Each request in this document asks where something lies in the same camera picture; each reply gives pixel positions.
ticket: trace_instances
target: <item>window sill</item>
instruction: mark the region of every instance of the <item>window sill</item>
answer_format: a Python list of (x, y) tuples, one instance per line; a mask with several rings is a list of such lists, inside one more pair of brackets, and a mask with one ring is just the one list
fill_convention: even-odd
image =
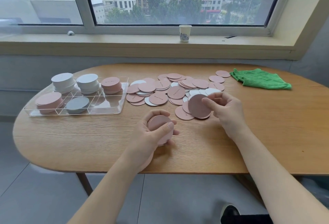
[(0, 55), (299, 59), (294, 45), (274, 37), (23, 34), (2, 39)]

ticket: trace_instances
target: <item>left hand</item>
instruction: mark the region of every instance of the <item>left hand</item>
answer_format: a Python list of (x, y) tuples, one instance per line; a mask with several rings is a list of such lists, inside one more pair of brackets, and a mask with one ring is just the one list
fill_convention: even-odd
[[(172, 119), (172, 123), (166, 123), (157, 130), (150, 131), (147, 128), (147, 122), (156, 115), (170, 116), (170, 113), (166, 110), (151, 110), (149, 111), (135, 126), (135, 129), (131, 135), (128, 147), (121, 155), (121, 159), (129, 162), (129, 165), (133, 167), (136, 172), (142, 171), (146, 168), (152, 158), (155, 149), (158, 147), (158, 141), (168, 134), (177, 124), (175, 119)], [(174, 130), (174, 135), (179, 135), (178, 130)], [(165, 145), (174, 145), (173, 140), (168, 140)]]

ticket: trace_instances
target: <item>fingernail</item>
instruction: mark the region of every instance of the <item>fingernail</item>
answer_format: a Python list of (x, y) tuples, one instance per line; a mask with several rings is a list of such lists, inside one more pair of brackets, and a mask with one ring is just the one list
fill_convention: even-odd
[(173, 122), (168, 123), (168, 127), (173, 129), (174, 128), (174, 123)]

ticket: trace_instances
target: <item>dark object on sill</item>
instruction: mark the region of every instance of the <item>dark object on sill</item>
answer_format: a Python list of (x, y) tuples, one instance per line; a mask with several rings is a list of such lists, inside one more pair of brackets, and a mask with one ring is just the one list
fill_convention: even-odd
[(233, 37), (236, 37), (236, 35), (229, 35), (229, 36), (226, 36), (224, 37), (225, 39), (230, 39), (230, 38), (233, 38)]

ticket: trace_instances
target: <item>oval table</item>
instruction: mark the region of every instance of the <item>oval table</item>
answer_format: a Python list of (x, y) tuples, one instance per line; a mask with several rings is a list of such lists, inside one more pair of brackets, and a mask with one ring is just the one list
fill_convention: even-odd
[[(112, 64), (75, 73), (99, 77), (127, 76), (129, 82), (160, 74), (180, 73), (194, 78), (215, 75), (217, 70), (260, 68), (242, 64)], [(242, 86), (232, 77), (225, 92), (239, 98), (246, 121), (269, 151), (294, 175), (329, 174), (329, 89), (306, 78), (271, 68), (291, 83), (290, 90), (265, 90)], [(159, 147), (143, 173), (243, 174), (248, 170), (241, 154), (218, 120), (183, 121), (177, 106), (158, 106), (177, 119), (181, 134), (176, 147)], [(127, 101), (119, 115), (29, 117), (22, 110), (14, 124), (14, 142), (31, 163), (55, 171), (76, 172), (87, 193), (91, 187), (84, 173), (106, 172), (129, 141), (136, 122), (152, 106)]]

